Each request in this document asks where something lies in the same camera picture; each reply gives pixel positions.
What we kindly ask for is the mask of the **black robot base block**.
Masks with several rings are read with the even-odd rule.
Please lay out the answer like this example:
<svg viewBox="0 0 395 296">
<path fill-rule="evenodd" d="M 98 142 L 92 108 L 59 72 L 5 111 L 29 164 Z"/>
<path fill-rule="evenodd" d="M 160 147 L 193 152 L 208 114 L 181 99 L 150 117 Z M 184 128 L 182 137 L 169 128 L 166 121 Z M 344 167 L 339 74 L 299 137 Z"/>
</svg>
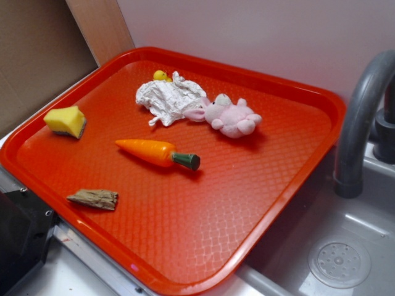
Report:
<svg viewBox="0 0 395 296">
<path fill-rule="evenodd" d="M 10 295 L 44 266 L 56 218 L 33 191 L 1 193 L 1 295 Z"/>
</svg>

